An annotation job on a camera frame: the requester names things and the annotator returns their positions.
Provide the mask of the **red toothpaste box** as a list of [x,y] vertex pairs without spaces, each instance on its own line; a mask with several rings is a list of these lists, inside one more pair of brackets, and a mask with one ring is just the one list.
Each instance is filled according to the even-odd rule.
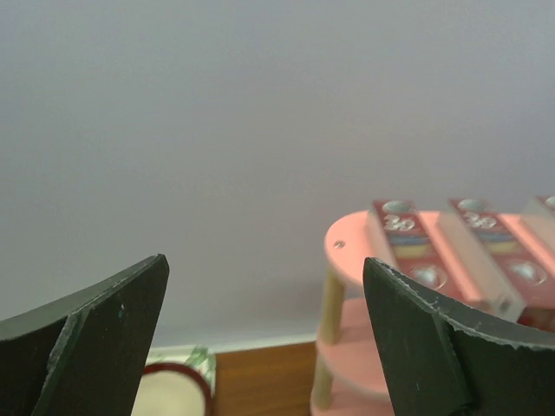
[[413,201],[373,200],[366,229],[374,257],[445,296],[463,302],[470,300]]
[[450,198],[438,219],[481,294],[480,307],[509,322],[554,330],[554,264],[482,198]]

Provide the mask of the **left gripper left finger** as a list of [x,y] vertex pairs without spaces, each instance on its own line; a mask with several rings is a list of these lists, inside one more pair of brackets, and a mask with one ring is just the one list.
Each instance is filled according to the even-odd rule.
[[167,290],[158,254],[1,322],[3,415],[129,415]]

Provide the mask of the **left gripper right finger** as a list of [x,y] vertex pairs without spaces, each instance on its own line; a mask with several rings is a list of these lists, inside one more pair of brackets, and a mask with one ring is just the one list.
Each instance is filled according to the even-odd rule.
[[363,288],[397,415],[552,415],[554,335],[429,289],[370,257]]

